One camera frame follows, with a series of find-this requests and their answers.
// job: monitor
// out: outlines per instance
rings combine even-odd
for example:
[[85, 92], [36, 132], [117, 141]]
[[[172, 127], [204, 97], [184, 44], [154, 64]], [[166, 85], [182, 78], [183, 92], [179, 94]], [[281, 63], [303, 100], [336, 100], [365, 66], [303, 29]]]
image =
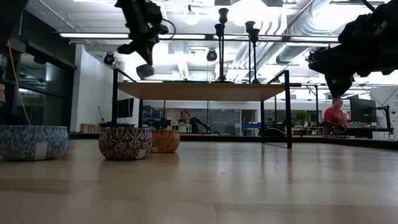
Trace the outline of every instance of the monitor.
[[350, 98], [349, 105], [351, 107], [351, 122], [377, 122], [374, 100]]
[[132, 117], [132, 106], [134, 105], [134, 98], [118, 100], [118, 118]]

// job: blue patterned bowl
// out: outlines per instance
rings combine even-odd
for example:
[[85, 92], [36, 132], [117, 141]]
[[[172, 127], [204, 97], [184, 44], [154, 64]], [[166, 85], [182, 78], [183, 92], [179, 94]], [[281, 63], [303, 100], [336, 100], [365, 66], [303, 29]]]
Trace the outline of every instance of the blue patterned bowl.
[[99, 150], [107, 159], [143, 159], [152, 150], [152, 130], [147, 128], [103, 128]]
[[67, 127], [0, 126], [0, 156], [7, 161], [56, 159], [68, 142]]

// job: red shirt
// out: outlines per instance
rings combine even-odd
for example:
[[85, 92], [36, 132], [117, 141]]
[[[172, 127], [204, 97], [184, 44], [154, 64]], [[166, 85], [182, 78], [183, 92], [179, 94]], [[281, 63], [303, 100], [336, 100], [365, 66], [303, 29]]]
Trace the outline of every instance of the red shirt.
[[323, 119], [329, 121], [331, 124], [341, 124], [341, 125], [345, 125], [345, 121], [344, 122], [339, 122], [337, 119], [338, 115], [342, 115], [344, 114], [343, 111], [341, 109], [333, 109], [333, 108], [328, 108], [325, 110], [325, 113], [323, 115]]

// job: bowl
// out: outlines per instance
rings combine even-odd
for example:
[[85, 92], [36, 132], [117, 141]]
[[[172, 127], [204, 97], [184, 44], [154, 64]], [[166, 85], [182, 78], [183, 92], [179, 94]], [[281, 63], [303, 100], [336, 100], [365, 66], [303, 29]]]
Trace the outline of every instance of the bowl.
[[0, 155], [6, 161], [57, 159], [68, 142], [67, 127], [0, 126]]
[[152, 130], [153, 153], [174, 153], [180, 145], [180, 133], [175, 130]]
[[143, 159], [152, 149], [152, 131], [148, 128], [103, 128], [98, 144], [106, 159]]

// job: shelf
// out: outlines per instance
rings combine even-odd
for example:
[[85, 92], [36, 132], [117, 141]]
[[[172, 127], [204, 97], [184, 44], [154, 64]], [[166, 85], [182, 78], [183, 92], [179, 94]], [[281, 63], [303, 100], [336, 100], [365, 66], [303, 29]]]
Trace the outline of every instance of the shelf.
[[119, 89], [141, 100], [265, 101], [282, 93], [283, 84], [119, 83]]

